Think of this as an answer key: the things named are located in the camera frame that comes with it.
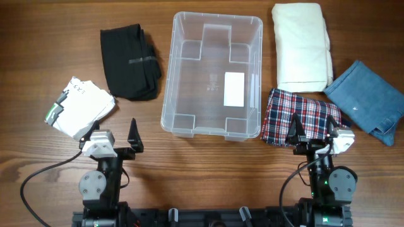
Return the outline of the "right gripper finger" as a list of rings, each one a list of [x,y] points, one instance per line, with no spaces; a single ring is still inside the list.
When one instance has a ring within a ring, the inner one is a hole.
[[[335,119],[332,115],[327,116],[326,118],[326,136],[327,137],[336,137],[336,129],[339,125],[336,123]]]
[[[303,125],[297,113],[294,113],[292,115],[292,122],[288,134],[286,136],[285,143],[289,145],[298,145],[300,143],[306,143],[306,142],[307,138]]]

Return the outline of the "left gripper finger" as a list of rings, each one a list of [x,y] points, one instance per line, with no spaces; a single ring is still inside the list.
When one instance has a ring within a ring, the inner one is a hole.
[[[84,134],[84,136],[80,139],[80,142],[81,142],[81,143],[84,143],[85,141],[89,141],[92,132],[95,131],[95,130],[99,130],[99,129],[100,129],[99,122],[96,120],[96,121],[92,124],[92,126],[91,126],[91,128],[88,130],[88,132],[86,132],[86,133]]]
[[[142,153],[144,151],[144,145],[141,141],[135,118],[132,118],[131,125],[129,128],[128,143],[130,144],[131,149],[133,149],[135,153]]]

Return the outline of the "red plaid shirt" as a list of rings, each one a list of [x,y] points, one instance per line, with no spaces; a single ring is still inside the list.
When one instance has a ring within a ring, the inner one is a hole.
[[[332,116],[343,127],[352,125],[342,117],[341,110],[333,103],[304,98],[294,93],[273,88],[268,96],[267,109],[261,128],[261,139],[267,144],[286,146],[292,116],[296,113],[302,123],[306,137],[324,139],[326,118]]]

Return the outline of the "white printed shirt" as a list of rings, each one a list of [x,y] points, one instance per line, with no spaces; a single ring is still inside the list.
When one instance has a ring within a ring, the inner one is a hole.
[[[92,81],[72,77],[45,117],[45,123],[79,141],[93,123],[115,107],[115,98]]]

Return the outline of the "blue denim jeans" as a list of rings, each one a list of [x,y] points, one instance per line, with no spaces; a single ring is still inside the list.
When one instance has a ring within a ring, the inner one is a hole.
[[[363,62],[355,61],[324,93],[363,131],[387,146],[394,145],[403,117],[403,93]]]

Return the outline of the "black garment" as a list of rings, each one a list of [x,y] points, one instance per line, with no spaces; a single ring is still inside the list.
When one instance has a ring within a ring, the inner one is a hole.
[[[100,32],[102,61],[111,95],[128,100],[152,100],[162,72],[154,46],[139,24]]]

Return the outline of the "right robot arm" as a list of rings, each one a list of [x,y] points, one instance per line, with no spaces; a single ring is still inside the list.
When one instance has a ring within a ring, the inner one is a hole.
[[[293,172],[282,185],[279,207],[286,226],[353,225],[349,205],[352,203],[358,176],[345,166],[335,166],[332,157],[347,151],[354,143],[354,138],[352,130],[340,127],[329,115],[326,118],[325,138],[309,139],[299,116],[293,114],[285,142],[295,146],[294,155],[304,155],[307,163]],[[302,170],[309,172],[311,197],[301,198],[289,218],[283,206],[283,192],[289,181]]]

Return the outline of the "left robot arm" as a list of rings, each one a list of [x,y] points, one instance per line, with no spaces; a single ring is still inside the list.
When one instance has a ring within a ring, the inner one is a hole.
[[[131,121],[128,134],[129,147],[115,148],[115,139],[110,130],[101,130],[95,121],[80,139],[79,148],[83,156],[97,162],[97,169],[85,173],[79,182],[83,196],[82,213],[74,213],[73,226],[140,226],[140,220],[127,202],[119,200],[120,190],[125,186],[121,177],[127,172],[123,161],[134,160],[142,153],[144,145],[138,132],[136,120]]]

